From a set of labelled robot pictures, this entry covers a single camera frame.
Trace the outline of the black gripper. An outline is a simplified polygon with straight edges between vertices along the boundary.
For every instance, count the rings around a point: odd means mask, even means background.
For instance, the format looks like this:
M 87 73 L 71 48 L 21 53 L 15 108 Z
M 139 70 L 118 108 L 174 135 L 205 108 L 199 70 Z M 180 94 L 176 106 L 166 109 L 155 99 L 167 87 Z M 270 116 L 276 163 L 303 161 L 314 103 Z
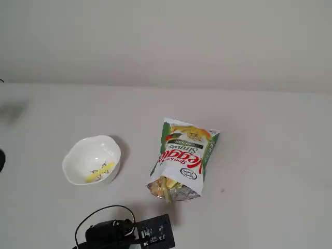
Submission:
M 129 219 L 109 220 L 91 226 L 85 233 L 85 248 L 129 248 L 136 242 Z

